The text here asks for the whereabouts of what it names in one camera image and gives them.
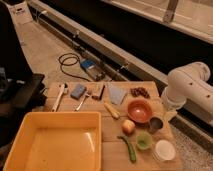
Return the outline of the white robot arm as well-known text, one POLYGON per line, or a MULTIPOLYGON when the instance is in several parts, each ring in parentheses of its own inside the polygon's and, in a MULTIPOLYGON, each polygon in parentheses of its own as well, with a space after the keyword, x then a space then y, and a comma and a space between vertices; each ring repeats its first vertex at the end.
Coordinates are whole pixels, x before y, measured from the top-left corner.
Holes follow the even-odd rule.
POLYGON ((167 86, 161 94, 166 110, 181 109, 190 100, 198 105, 193 110, 213 127, 213 86, 207 83, 210 76, 210 69, 203 62, 193 62, 171 70, 167 75, 167 86))

